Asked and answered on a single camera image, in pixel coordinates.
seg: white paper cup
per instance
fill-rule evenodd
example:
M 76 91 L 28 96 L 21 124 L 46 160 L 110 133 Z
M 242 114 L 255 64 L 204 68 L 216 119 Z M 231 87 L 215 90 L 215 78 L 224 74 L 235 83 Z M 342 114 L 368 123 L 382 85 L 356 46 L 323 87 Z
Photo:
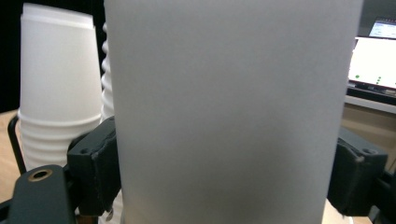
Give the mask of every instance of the white paper cup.
M 31 136 L 45 136 L 51 139 L 52 136 L 78 136 L 94 129 L 99 125 L 101 115 L 96 115 L 89 119 L 69 121 L 69 122 L 53 122 L 45 120 L 30 119 L 24 116 L 21 111 L 18 113 L 21 120 L 21 132 L 28 133 Z
M 102 105 L 92 17 L 58 10 L 24 5 L 20 110 L 31 119 L 88 119 Z
M 37 152 L 29 147 L 24 147 L 24 151 L 23 157 L 28 171 L 45 164 L 65 166 L 67 162 L 67 155 L 63 152 Z

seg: monitor screen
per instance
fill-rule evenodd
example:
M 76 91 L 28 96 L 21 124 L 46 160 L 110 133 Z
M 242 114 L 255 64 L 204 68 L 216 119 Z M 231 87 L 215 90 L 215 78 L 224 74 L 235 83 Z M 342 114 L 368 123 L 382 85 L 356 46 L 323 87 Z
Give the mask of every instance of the monitor screen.
M 373 29 L 369 36 L 396 38 L 396 20 L 376 18 Z
M 396 89 L 396 40 L 356 37 L 349 69 L 349 81 Z

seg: black cable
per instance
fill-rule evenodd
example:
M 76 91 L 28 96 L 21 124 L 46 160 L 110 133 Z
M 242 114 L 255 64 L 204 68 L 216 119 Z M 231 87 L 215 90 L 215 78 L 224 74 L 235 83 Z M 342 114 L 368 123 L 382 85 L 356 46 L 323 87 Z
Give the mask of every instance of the black cable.
M 19 118 L 16 115 L 8 124 L 8 137 L 9 141 L 11 142 L 12 149 L 14 151 L 15 160 L 17 161 L 18 168 L 20 169 L 20 174 L 26 173 L 26 167 L 23 161 L 23 156 L 21 153 L 20 143 L 18 141 L 16 127 Z

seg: stack of paper cups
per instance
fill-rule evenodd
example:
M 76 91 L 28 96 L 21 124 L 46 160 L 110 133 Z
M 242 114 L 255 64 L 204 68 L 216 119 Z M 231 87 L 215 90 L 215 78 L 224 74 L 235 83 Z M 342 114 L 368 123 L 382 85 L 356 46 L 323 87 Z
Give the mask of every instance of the stack of paper cups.
M 107 33 L 106 23 L 103 26 L 103 30 Z M 103 52 L 106 54 L 105 59 L 102 62 L 102 69 L 105 73 L 102 76 L 102 121 L 114 116 L 114 104 L 113 104 L 113 89 L 111 84 L 111 70 L 110 70 L 110 53 L 108 50 L 107 40 L 102 46 Z M 108 214 L 104 214 L 99 218 L 99 223 L 109 224 L 120 224 L 120 217 L 122 213 L 122 192 L 120 191 L 113 203 L 113 218 L 110 221 L 106 221 Z
M 26 168 L 65 165 L 71 141 L 99 124 L 101 105 L 92 16 L 24 4 L 19 117 Z

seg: wooden table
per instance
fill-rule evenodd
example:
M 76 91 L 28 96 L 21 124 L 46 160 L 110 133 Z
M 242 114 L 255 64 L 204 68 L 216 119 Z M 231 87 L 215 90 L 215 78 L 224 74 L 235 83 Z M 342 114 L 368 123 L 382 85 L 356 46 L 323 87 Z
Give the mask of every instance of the wooden table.
M 0 114 L 0 202 L 12 197 L 15 181 L 19 177 L 17 163 L 15 161 L 12 147 L 7 134 L 9 121 L 17 114 L 17 111 L 10 111 Z M 332 222 L 333 217 L 339 217 L 333 208 L 326 208 L 328 214 L 322 224 L 339 224 Z M 367 217 L 354 217 L 355 224 L 371 224 Z

